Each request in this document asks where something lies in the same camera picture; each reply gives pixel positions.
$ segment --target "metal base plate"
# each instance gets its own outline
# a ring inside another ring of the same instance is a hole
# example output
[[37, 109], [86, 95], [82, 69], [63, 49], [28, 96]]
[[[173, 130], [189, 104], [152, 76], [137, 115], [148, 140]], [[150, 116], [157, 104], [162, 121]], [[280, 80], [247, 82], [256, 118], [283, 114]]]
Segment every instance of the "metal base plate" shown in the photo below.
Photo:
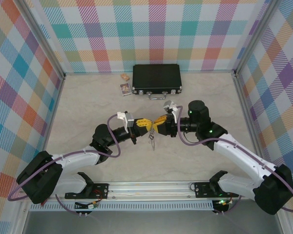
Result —
[[[231, 193], [224, 193], [216, 195], [209, 187], [209, 182], [194, 183], [195, 197], [196, 198], [227, 198], [231, 197]], [[232, 194], [232, 197], [239, 197], [238, 194]]]
[[93, 184], [92, 192], [87, 197], [84, 197], [83, 193], [80, 193], [80, 194], [66, 193], [65, 199], [107, 199], [107, 195], [108, 195], [108, 184], [98, 183], [98, 184]]

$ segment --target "yellow object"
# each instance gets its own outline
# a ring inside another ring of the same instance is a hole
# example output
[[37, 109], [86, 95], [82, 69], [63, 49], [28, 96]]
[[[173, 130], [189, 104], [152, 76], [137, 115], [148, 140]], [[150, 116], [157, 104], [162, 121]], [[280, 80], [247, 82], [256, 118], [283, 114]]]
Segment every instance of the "yellow object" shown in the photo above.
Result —
[[154, 121], [154, 123], [153, 123], [153, 129], [154, 129], [157, 133], [158, 133], [158, 128], [157, 128], [157, 126], [158, 126], [158, 125], [161, 125], [161, 124], [163, 124], [163, 123], [165, 123], [166, 119], [167, 119], [167, 116], [161, 116], [161, 117], [159, 117], [157, 120]]
[[147, 131], [150, 131], [152, 127], [152, 121], [146, 118], [138, 119], [136, 124], [138, 127], [146, 127]]

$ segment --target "plaid wall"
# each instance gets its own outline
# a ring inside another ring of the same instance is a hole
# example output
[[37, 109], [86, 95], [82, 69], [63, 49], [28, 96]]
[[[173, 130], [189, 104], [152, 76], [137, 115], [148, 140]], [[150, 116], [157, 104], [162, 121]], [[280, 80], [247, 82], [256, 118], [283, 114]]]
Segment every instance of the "plaid wall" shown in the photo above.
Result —
[[239, 55], [237, 57], [237, 60], [234, 63], [234, 66], [232, 68], [233, 70], [235, 70], [237, 68], [237, 66], [239, 65], [239, 62], [241, 61], [241, 58], [242, 58], [242, 56], [243, 56], [243, 54], [245, 52], [245, 49], [249, 45], [254, 32], [257, 30], [258, 24], [261, 21], [261, 19], [263, 18], [263, 16], [264, 16], [264, 14], [265, 14], [265, 12], [267, 10], [267, 7], [268, 7], [270, 2], [271, 2], [271, 0], [265, 0], [264, 4], [262, 5], [262, 8], [260, 9], [260, 12], [257, 15], [256, 20], [255, 20], [251, 30], [249, 31], [249, 34], [247, 35], [246, 40], [243, 43], [242, 49], [240, 50], [240, 53], [239, 53]]
[[60, 78], [12, 0], [0, 0], [0, 234], [15, 177], [42, 150]]
[[293, 173], [293, 0], [282, 1], [241, 81], [265, 158]]
[[26, 1], [64, 69], [76, 73], [131, 71], [136, 63], [178, 63], [183, 71], [231, 70], [244, 35], [261, 19], [263, 11], [257, 19], [253, 15], [264, 2]]

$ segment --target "black briefcase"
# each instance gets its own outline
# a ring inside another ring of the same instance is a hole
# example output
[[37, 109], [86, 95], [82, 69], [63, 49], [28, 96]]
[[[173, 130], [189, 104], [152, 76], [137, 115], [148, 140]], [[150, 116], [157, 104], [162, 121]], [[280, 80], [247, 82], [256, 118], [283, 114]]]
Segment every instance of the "black briefcase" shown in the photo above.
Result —
[[[141, 64], [133, 66], [132, 91], [137, 95], [148, 94], [149, 99], [165, 99], [167, 94], [182, 91], [178, 64]], [[163, 94], [164, 97], [152, 97]]]

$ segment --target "small box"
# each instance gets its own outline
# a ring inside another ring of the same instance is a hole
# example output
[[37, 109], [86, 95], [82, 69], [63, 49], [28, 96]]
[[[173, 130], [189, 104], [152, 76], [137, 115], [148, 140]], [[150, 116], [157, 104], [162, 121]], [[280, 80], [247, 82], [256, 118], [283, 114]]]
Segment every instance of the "small box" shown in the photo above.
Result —
[[132, 94], [130, 85], [128, 83], [121, 84], [120, 87], [121, 87], [121, 91], [122, 91], [123, 96]]

